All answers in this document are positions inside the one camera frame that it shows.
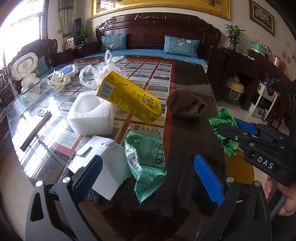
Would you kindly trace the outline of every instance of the brown glove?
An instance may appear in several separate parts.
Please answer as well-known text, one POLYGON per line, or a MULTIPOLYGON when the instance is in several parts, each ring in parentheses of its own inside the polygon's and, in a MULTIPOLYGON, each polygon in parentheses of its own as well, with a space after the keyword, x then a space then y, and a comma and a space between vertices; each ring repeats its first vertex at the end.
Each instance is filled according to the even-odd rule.
POLYGON ((167 108, 180 117, 201 115, 207 108, 205 102, 193 93, 183 89, 173 89, 166 100, 167 108))

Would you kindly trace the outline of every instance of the barcode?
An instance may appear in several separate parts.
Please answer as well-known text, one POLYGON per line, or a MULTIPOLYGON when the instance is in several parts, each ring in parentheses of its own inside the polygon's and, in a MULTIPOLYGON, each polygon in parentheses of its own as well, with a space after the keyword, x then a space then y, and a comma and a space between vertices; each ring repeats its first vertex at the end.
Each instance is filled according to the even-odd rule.
POLYGON ((104 81, 103 86, 102 86, 98 96, 104 100, 107 100, 109 98, 109 96, 111 95, 113 89, 114 89, 113 85, 104 81))
POLYGON ((137 161, 136 151, 132 151, 131 153, 126 155, 128 163, 134 169, 135 172, 139 173, 141 171, 141 166, 137 161))

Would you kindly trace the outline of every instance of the blue gripper pad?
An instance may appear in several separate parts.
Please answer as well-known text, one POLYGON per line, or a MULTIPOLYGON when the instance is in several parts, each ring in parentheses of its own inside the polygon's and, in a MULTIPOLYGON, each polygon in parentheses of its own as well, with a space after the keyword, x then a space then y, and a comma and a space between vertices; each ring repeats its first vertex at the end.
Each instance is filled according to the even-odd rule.
POLYGON ((249 132, 251 136, 257 135, 258 130, 256 130, 252 124, 236 118, 235 118, 235 121, 237 122, 237 125, 241 130, 249 132))
POLYGON ((195 157, 194 169, 205 186, 211 200, 220 206, 224 200, 223 186, 201 155, 195 157))
POLYGON ((89 194, 92 186, 94 185, 96 179, 100 175, 103 169, 103 160, 100 156, 93 161, 92 165, 85 171, 83 176, 80 178, 79 182, 75 187, 75 197, 74 200, 77 203, 83 202, 86 196, 89 194))

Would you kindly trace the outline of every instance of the yellow lid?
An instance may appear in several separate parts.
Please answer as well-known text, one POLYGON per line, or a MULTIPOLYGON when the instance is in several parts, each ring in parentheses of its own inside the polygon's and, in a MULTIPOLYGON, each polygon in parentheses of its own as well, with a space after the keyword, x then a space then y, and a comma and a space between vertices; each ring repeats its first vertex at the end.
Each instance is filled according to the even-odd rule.
POLYGON ((234 91, 236 92, 239 92, 239 93, 244 93, 244 86, 242 83, 237 83, 233 80, 233 78, 230 78, 226 81, 226 84, 225 84, 228 88, 231 88, 233 89, 234 91))

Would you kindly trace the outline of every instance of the glass table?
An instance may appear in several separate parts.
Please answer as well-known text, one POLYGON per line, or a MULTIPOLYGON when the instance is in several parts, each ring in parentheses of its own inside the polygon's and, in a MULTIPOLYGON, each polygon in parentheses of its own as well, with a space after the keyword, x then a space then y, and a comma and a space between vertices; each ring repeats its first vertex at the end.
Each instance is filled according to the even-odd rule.
MULTIPOLYGON (((75 64, 81 69, 87 64, 96 66, 100 61, 102 59, 92 58, 75 64)), ((85 201, 79 206, 104 241, 194 240, 217 208, 194 170, 194 157, 202 155, 221 175, 226 168, 221 141, 209 124, 209 118, 217 116, 218 112, 206 68, 199 64, 146 56, 125 56, 116 66, 130 81, 161 100, 163 115, 153 125, 146 126, 118 109, 113 134, 104 137, 122 143, 128 127, 140 133, 161 133, 167 176, 163 185, 141 204, 133 191, 135 179, 130 177, 111 201, 102 197, 96 203, 85 201), (185 88, 195 93, 205 101, 207 110, 196 118, 172 115, 165 106, 165 100, 173 88, 185 88)), ((92 74, 87 74, 85 79, 91 77, 92 74)), ((77 95, 89 90, 80 84, 78 75, 61 93, 50 89, 44 78, 7 107, 12 142, 33 186, 39 180, 46 184, 57 182, 70 155, 91 139, 91 136, 75 134, 66 119, 77 95), (41 108, 49 109, 52 117, 29 147, 22 151, 19 148, 20 136, 41 108)))

